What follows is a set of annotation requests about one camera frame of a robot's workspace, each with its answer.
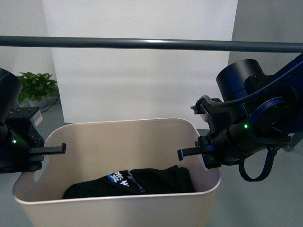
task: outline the white wall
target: white wall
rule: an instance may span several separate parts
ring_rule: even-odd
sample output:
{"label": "white wall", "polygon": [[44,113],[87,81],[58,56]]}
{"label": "white wall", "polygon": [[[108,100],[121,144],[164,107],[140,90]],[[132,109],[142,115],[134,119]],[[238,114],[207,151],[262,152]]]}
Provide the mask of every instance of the white wall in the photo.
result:
{"label": "white wall", "polygon": [[[48,36],[41,0],[1,0],[0,35]],[[50,48],[0,47],[0,68],[15,75],[48,72],[55,79]]]}
{"label": "white wall", "polygon": [[[232,1],[43,0],[50,36],[231,40]],[[53,48],[65,122],[180,117],[221,97],[228,52]]]}

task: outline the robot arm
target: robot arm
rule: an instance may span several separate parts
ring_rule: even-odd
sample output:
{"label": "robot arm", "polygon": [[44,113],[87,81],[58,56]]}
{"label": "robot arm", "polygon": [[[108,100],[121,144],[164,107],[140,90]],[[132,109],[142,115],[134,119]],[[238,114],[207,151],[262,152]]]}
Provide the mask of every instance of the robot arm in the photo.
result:
{"label": "robot arm", "polygon": [[[202,154],[207,168],[239,165],[247,181],[261,181],[271,170],[276,152],[289,148],[290,133],[302,138],[303,131],[303,55],[300,54],[273,76],[264,75],[256,60],[242,60],[223,69],[217,84],[224,102],[202,96],[192,107],[209,124],[195,148],[178,151],[184,156]],[[264,169],[251,179],[244,160],[267,148]]]}
{"label": "robot arm", "polygon": [[22,83],[0,69],[0,173],[32,172],[42,167],[43,155],[65,153],[66,145],[44,148],[35,129],[42,119],[38,107],[13,108]]}

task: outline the gray wall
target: gray wall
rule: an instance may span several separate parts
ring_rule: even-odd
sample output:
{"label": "gray wall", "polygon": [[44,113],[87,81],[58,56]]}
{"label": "gray wall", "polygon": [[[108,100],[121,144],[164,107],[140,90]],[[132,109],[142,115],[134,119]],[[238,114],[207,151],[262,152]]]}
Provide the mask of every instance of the gray wall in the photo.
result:
{"label": "gray wall", "polygon": [[[302,0],[239,0],[233,41],[303,42]],[[290,62],[296,53],[231,52],[229,64],[255,59],[263,71],[273,74]]]}
{"label": "gray wall", "polygon": [[[41,0],[1,0],[0,35],[48,36]],[[50,48],[0,47],[0,68],[19,72],[50,73],[55,69]]]}

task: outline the horizontal metal bar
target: horizontal metal bar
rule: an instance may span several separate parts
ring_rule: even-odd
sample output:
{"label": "horizontal metal bar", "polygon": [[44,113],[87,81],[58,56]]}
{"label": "horizontal metal bar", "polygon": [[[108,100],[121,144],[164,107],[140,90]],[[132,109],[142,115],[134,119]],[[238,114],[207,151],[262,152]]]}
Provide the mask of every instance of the horizontal metal bar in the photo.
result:
{"label": "horizontal metal bar", "polygon": [[303,52],[303,43],[37,36],[0,36],[0,46],[126,48],[281,53]]}

